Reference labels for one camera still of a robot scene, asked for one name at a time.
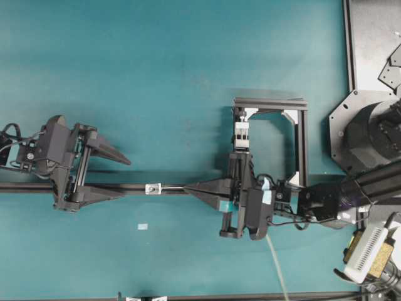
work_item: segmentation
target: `black cable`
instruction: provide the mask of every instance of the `black cable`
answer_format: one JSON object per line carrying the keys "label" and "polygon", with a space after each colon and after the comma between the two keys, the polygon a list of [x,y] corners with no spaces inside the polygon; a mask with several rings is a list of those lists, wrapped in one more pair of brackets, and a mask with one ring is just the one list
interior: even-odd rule
{"label": "black cable", "polygon": [[385,225],[384,225],[384,228],[389,229],[391,223],[394,221],[394,219],[395,219],[395,217],[396,217],[397,215],[401,217],[401,212],[398,212],[398,211],[393,212],[393,213],[388,217],[388,219],[387,219],[387,221],[386,221],[386,223],[385,223]]}
{"label": "black cable", "polygon": [[18,125],[18,124],[7,124],[7,125],[3,128],[2,133],[3,133],[3,134],[6,134],[6,135],[9,136],[9,137],[15,137],[15,136],[11,136],[11,135],[7,134],[7,131],[8,131],[8,129],[9,129],[10,127],[14,127],[14,128],[15,128],[16,138],[17,138],[17,139],[21,139],[21,129],[19,128],[19,125]]}
{"label": "black cable", "polygon": [[284,223],[275,224],[272,221],[269,222],[270,226],[284,226],[285,224],[322,224],[328,221],[336,221],[335,218],[323,219],[321,221],[286,221]]}
{"label": "black cable", "polygon": [[275,181],[273,180],[273,177],[270,176],[269,174],[258,174],[258,176],[256,177],[256,179],[257,179],[258,181],[261,181],[261,180],[259,179],[260,177],[266,177],[266,178],[268,178],[268,179],[272,182],[272,184],[273,184],[274,186],[277,186],[276,183],[275,183]]}

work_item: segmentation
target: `small white tag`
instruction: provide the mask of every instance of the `small white tag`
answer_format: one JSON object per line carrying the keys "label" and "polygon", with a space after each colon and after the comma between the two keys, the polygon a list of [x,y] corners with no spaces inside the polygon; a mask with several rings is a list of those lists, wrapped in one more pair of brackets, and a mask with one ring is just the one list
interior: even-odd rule
{"label": "small white tag", "polygon": [[148,224],[138,224],[138,230],[148,230]]}

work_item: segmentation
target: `teal table surface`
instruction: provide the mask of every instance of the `teal table surface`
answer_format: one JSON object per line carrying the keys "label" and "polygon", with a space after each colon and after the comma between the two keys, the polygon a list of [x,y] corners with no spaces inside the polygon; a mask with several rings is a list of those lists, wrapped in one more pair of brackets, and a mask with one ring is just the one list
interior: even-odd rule
{"label": "teal table surface", "polygon": [[[23,135],[58,114],[97,126],[133,164],[91,160],[91,171],[114,171],[92,180],[194,182],[224,173],[232,99],[285,91],[309,101],[311,176],[341,174],[326,122],[348,91],[341,5],[1,1],[1,123]],[[293,172],[291,131],[277,114],[251,121],[256,172]],[[127,196],[76,214],[52,202],[0,195],[0,299],[281,291],[266,241],[220,238],[221,214],[191,196]],[[270,228],[288,290],[356,290],[332,272],[353,230]]]}

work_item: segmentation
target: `metal bracket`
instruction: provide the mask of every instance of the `metal bracket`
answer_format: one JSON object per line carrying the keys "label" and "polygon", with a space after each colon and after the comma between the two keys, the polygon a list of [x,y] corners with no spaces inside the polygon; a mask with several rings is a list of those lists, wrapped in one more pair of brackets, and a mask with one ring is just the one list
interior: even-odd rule
{"label": "metal bracket", "polygon": [[146,184],[145,194],[162,194],[162,183]]}
{"label": "metal bracket", "polygon": [[401,45],[399,45],[391,55],[390,63],[392,66],[401,67]]}
{"label": "metal bracket", "polygon": [[167,301],[167,296],[152,298],[152,301]]}
{"label": "metal bracket", "polygon": [[[299,186],[308,185],[308,141],[307,141],[307,102],[302,98],[278,99],[278,98],[242,98],[234,99],[234,130],[236,124],[241,122],[242,116],[263,114],[270,112],[281,112],[295,128],[296,143],[296,166],[295,175],[290,179],[292,184]],[[247,144],[240,143],[240,137],[234,133],[234,151],[249,151],[249,141]],[[237,145],[247,145],[247,147],[237,148]]]}
{"label": "metal bracket", "polygon": [[380,73],[378,79],[395,90],[401,84],[401,71],[398,66],[391,66],[388,61],[384,66],[384,69]]}

